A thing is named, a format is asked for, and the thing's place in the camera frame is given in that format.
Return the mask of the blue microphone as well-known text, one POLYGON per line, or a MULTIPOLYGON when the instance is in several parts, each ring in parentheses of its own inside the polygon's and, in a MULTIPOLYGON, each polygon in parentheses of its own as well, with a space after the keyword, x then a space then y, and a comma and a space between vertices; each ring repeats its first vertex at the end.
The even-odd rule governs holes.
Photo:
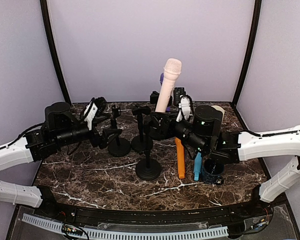
POLYGON ((202 170, 202 161, 203 157, 200 152, 196 154, 196 157, 194 159, 194 166, 193 166, 193 174, 194 174, 194 181, 199 181, 201 170, 202 170))

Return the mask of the black stand of blue microphone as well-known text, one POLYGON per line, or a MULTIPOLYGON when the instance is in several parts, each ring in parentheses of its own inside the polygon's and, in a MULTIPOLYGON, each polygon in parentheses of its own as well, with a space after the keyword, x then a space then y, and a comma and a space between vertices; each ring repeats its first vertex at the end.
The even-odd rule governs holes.
MULTIPOLYGON (((116 105, 111 106, 112 116, 110 118, 111 128, 118 129, 117 118, 121 115, 121 108, 116 105)), ((131 143, 123 137, 117 136, 115 140, 109 143, 108 152, 114 157, 123 157, 131 150, 131 143)))

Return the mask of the orange microphone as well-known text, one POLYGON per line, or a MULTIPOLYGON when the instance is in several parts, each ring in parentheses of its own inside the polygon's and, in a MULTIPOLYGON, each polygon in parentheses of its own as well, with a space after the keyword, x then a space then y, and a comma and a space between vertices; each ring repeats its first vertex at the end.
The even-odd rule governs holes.
POLYGON ((175 137, 174 141, 176 145, 178 177, 179 179, 184 179, 186 177, 185 149, 179 138, 175 137))

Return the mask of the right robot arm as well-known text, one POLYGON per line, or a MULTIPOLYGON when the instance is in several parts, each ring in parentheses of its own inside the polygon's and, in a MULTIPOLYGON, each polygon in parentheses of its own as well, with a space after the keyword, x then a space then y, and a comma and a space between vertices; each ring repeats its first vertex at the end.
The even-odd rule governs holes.
POLYGON ((253 200, 245 213, 256 217, 280 194, 300 181, 300 125, 292 128, 252 132, 222 132, 224 110, 219 106, 201 105, 194 109, 193 119, 183 111, 152 112, 150 125, 159 139, 176 137, 203 156, 221 164, 234 164, 251 159, 291 156, 290 162, 274 177, 256 186, 253 200))

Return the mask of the black stand of orange microphone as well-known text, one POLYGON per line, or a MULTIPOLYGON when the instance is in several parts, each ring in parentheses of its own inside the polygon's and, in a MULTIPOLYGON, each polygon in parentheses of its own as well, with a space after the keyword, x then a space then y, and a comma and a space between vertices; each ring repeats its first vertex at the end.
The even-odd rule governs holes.
POLYGON ((153 148, 153 140, 150 138, 148 143, 146 143, 147 138, 144 134, 143 115, 149 115, 150 112, 151 109, 149 106, 141 106, 139 104, 136 104, 132 109, 132 115, 137 118, 139 134, 131 140, 131 148, 139 154, 142 154, 146 147, 149 147, 150 149, 153 148))

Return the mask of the black stand of pink microphone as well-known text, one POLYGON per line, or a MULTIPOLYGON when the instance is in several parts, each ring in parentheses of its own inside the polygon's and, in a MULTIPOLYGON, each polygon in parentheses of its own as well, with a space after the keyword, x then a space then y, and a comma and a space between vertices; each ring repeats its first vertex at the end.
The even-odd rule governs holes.
POLYGON ((151 158, 151 124, 152 118, 151 115, 148 115, 143 120, 143 132, 145 134, 145 149, 143 153, 145 157, 141 159, 135 167, 136 175, 144 181, 152 181, 157 179, 160 176, 162 170, 160 163, 157 160, 151 158))

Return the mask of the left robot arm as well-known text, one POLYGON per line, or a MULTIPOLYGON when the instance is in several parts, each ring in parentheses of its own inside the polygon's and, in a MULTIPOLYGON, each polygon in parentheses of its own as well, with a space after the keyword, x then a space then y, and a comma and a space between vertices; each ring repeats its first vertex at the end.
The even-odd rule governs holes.
MULTIPOLYGON (((106 148, 121 129, 106 128, 99 133, 97 125, 108 119, 103 114, 104 98, 92 98, 80 118, 71 113, 67 102, 56 102, 45 108, 45 121, 23 131, 15 140, 0 146, 0 171, 42 161, 62 147, 89 141, 93 147, 106 148)), ((0 180, 0 202, 41 208, 50 218, 57 218, 60 206, 49 187, 26 186, 0 180)))

